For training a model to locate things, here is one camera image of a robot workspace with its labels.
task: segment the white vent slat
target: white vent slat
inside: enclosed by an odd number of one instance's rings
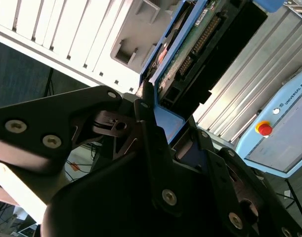
[[[127,1],[122,5],[118,17],[108,36],[108,40],[104,45],[99,60],[93,71],[97,76],[100,72],[104,72],[104,77],[102,79],[103,83],[107,83],[105,79],[112,79],[112,83],[115,80],[118,80],[118,85],[121,88],[124,88],[125,91],[129,91],[131,87],[133,88],[133,91],[137,90],[139,84],[139,75],[120,63],[114,64],[114,60],[110,57],[110,52],[126,18],[126,14],[131,7],[131,3],[132,1]]]
[[[86,62],[109,2],[93,0],[87,5],[70,52],[75,65],[82,67]]]
[[[53,11],[51,14],[51,18],[50,18],[50,22],[48,24],[47,27],[47,31],[46,31],[46,35],[44,38],[44,42],[43,42],[43,46],[45,48],[50,49],[52,42],[53,42],[53,38],[55,35],[55,30],[61,15],[61,11],[64,5],[64,0],[55,0],[55,4],[53,7]]]
[[[18,34],[30,40],[37,23],[40,4],[41,0],[21,0],[16,29]]]
[[[12,30],[18,0],[0,0],[0,25]]]
[[[98,30],[96,38],[91,46],[91,50],[86,59],[87,69],[93,71],[98,58],[100,57],[101,51],[104,48],[104,44],[108,39],[111,28],[117,18],[117,14],[121,7],[122,2],[114,0],[106,12],[105,18]]]
[[[80,24],[87,0],[67,0],[53,42],[53,51],[67,57]]]
[[[42,45],[47,32],[47,27],[53,12],[55,0],[43,0],[43,5],[35,34],[36,43]]]

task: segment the black mechanical arm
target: black mechanical arm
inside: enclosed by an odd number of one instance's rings
[[[60,172],[81,144],[113,137],[109,162],[52,198],[41,236],[302,236],[270,187],[195,124],[171,149],[152,84],[141,92],[98,86],[0,109],[0,162],[39,176]]]

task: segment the green circuit board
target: green circuit board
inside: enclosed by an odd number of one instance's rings
[[[220,18],[217,17],[215,13],[220,9],[224,2],[225,1],[223,0],[212,1],[202,11],[181,47],[160,78],[157,88],[158,93],[165,88],[167,82],[174,80],[177,72],[182,74],[187,71],[188,66],[191,65],[193,60],[189,54],[191,52],[194,54],[198,53],[205,44],[205,40],[208,39],[209,34],[213,32],[214,27],[216,27],[220,21]]]

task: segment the red emergency stop button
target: red emergency stop button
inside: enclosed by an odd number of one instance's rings
[[[273,131],[273,128],[268,124],[263,124],[259,126],[259,133],[263,136],[268,136]]]
[[[273,128],[268,121],[262,121],[256,125],[255,131],[262,136],[268,136],[272,133]]]

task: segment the aluminum profile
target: aluminum profile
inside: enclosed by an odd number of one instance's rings
[[[302,65],[302,19],[287,7],[268,14],[194,113],[197,124],[224,139],[235,136]]]

